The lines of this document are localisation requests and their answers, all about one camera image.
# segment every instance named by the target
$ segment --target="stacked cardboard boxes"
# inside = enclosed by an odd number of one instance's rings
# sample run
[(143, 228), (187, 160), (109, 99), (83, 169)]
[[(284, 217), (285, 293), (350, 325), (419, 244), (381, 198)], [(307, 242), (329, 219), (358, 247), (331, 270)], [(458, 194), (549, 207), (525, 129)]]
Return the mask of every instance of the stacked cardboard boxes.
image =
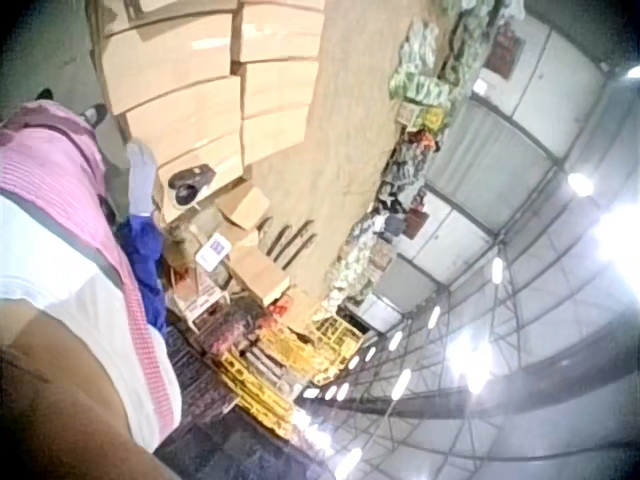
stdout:
[(92, 3), (105, 98), (124, 131), (155, 154), (154, 198), (166, 222), (193, 204), (173, 201), (175, 174), (201, 165), (215, 172), (197, 202), (304, 140), (324, 0)]

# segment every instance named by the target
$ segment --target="foot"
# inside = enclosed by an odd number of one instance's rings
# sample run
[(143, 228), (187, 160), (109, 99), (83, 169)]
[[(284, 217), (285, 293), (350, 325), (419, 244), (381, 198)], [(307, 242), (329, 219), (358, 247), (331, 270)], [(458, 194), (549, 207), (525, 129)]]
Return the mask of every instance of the foot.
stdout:
[(129, 213), (151, 215), (153, 212), (153, 183), (156, 179), (156, 159), (151, 149), (139, 140), (127, 144), (129, 170)]
[(80, 114), (94, 130), (107, 118), (107, 106), (104, 103), (96, 103)]
[(45, 88), (38, 94), (36, 100), (53, 100), (53, 92), (50, 88)]

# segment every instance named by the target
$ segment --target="floor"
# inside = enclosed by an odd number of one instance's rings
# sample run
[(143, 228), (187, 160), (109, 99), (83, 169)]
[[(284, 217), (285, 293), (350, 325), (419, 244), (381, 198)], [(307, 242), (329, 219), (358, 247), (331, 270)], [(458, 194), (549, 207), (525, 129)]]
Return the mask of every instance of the floor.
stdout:
[[(326, 294), (325, 272), (373, 200), (397, 136), (397, 102), (388, 98), (388, 79), (411, 19), (436, 19), (432, 3), (327, 0), (307, 138), (254, 166), (253, 181), (271, 200), (271, 232), (315, 220), (318, 239), (291, 269), (296, 283), (313, 295)], [(446, 33), (441, 28), (441, 51)], [(6, 118), (45, 86), (76, 111), (101, 101), (89, 50), (83, 1), (38, 2), (0, 60), (0, 116)], [(99, 127), (98, 139), (107, 157), (126, 169), (114, 119)], [(110, 188), (116, 207), (125, 211), (126, 175)]]

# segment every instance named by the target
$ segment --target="person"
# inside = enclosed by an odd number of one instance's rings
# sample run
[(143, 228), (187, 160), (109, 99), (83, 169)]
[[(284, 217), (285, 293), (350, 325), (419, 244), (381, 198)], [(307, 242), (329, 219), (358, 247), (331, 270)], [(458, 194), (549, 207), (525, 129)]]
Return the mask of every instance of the person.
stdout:
[(94, 131), (105, 114), (45, 96), (0, 128), (0, 428), (20, 478), (175, 478), (149, 453), (181, 417), (155, 270), (156, 165), (127, 146), (116, 238)]

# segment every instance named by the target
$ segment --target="sticker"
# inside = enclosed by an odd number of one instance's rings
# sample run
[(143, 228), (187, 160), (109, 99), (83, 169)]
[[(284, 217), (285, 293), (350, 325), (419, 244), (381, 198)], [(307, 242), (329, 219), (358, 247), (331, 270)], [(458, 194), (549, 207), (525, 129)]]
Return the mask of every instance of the sticker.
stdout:
[(196, 262), (207, 272), (212, 272), (220, 261), (231, 251), (231, 243), (219, 233), (213, 237), (196, 254)]

